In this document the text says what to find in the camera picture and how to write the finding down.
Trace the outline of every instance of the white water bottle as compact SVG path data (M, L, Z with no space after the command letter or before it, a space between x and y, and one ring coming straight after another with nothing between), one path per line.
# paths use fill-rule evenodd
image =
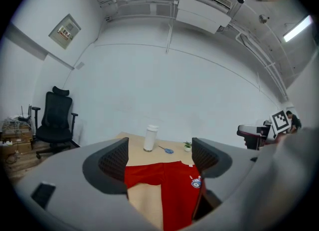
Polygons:
M144 150L146 152L151 152L154 147L156 134L158 133L159 127L156 125L149 125L146 130Z

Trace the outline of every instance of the black office chair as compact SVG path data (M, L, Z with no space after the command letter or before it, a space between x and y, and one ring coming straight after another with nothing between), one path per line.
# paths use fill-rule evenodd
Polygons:
M35 111L35 136L38 140L50 143L50 149L36 151L36 157L41 158L40 154L59 153L69 148L70 145L58 146L58 143L65 143L72 140L76 113L71 113L72 129L69 129L68 114L72 104L72 99L67 97L69 90L61 90L54 86L52 92L47 92L45 97L45 110L42 125L38 128L38 107L32 107Z

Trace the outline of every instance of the chair headrest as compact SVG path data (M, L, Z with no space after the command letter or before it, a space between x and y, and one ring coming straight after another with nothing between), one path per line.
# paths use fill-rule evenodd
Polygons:
M61 96L68 96L70 94L69 90L62 90L62 89L57 88L56 86L54 86L52 88L52 92L56 93L58 95L61 95Z

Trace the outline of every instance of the ceiling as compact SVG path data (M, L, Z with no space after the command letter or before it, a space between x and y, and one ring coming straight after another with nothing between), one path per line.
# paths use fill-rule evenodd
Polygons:
M283 35L306 17L307 11L298 0L277 2L245 0L243 5L239 5L236 0L229 1L232 2L232 9L228 14L232 17L232 21L255 35L259 44L275 63L286 88L289 87L311 59L316 45L311 26L289 42L284 41ZM108 2L101 7L106 17L142 14L171 15L168 5L150 3L130 5L125 0L116 3ZM259 22L261 14L267 18L265 24Z

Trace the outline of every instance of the wooden tabletop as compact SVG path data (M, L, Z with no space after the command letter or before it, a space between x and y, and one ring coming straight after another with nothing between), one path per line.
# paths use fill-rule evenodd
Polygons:
M116 138L129 138L129 161L127 166L150 165L155 163L169 163L182 161L184 164L193 165L191 152L184 150L184 143L156 140L153 151L143 150L144 137L122 132ZM174 150L173 154L166 153L158 147ZM160 185L151 186L138 184L128 189L130 203L154 226L163 230L163 213L160 195Z

